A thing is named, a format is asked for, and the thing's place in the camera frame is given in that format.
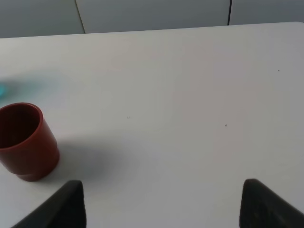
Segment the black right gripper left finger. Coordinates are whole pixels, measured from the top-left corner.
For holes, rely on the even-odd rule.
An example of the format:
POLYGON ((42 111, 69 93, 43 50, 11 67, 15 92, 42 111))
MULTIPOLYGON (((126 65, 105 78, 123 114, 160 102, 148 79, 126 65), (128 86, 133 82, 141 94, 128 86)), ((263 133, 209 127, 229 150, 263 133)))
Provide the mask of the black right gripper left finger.
POLYGON ((85 228, 84 188, 79 180, 66 182, 15 228, 85 228))

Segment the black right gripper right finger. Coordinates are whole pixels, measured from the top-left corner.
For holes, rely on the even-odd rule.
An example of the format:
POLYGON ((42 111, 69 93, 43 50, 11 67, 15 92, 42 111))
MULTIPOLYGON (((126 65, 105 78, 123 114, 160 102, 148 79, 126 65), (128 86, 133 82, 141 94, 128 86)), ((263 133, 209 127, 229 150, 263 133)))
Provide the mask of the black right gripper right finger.
POLYGON ((257 179, 247 179, 242 190, 240 228, 302 228, 304 214, 257 179))

